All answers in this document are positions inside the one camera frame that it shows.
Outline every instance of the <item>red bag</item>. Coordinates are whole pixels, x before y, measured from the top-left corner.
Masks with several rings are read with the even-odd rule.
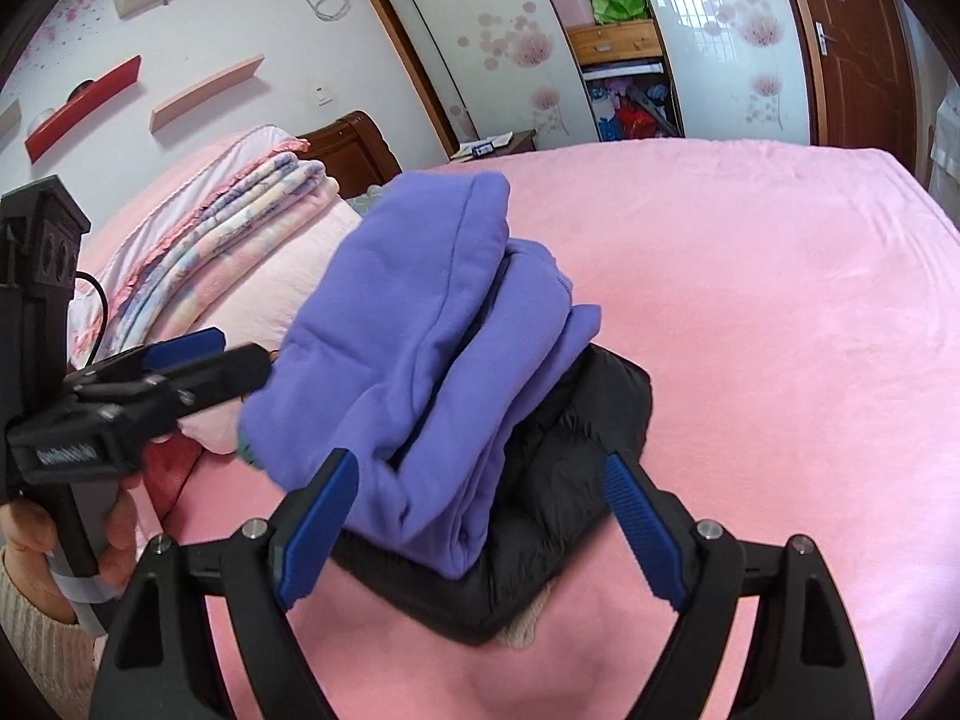
[[[656,135],[656,120],[628,98],[620,98],[616,119],[623,127],[625,140],[640,141]]]

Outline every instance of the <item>blue gripper pad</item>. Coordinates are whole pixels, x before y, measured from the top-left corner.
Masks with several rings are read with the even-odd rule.
[[[310,484],[287,495],[270,518],[275,527],[270,567],[277,598],[285,610],[317,584],[359,485],[357,459],[346,450],[335,449]]]
[[[669,601],[675,611],[681,611],[692,591],[685,581],[688,572],[683,565],[683,549],[619,455],[607,458],[603,488],[651,591]],[[655,488],[651,493],[658,494]]]
[[[227,337],[222,330],[208,327],[188,336],[155,343],[143,356],[143,370],[168,370],[220,354],[227,348]]]

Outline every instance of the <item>wooden drawer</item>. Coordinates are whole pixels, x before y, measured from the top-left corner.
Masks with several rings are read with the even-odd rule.
[[[581,66],[664,55],[651,20],[610,26],[578,26],[569,30],[569,36],[573,53]]]

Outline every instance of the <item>black jacket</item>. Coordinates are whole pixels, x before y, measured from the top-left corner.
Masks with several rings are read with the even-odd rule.
[[[604,461],[638,461],[653,401],[650,377],[589,346],[514,429],[487,544],[458,581],[343,531],[333,559],[373,592],[464,644],[493,638],[528,607],[603,519]]]

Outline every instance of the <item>sliding wardrobe door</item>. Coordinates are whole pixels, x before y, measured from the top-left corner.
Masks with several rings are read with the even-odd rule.
[[[411,8],[391,1],[402,20],[412,18]],[[448,105],[446,84],[437,84],[458,131],[462,122],[480,137],[536,129],[541,149],[597,141],[580,69],[550,0],[412,1],[459,93]],[[418,30],[405,25],[416,45]]]
[[[443,105],[443,112],[453,126],[454,134],[459,143],[468,143],[477,140],[477,130],[467,112],[467,105],[460,96],[460,90],[454,83],[450,70],[443,61],[443,55],[434,42],[433,35],[427,28],[424,17],[416,9],[414,0],[389,0],[397,18],[403,25],[410,43],[414,47],[416,57],[419,58],[431,86]]]
[[[650,0],[688,138],[810,143],[790,0]]]

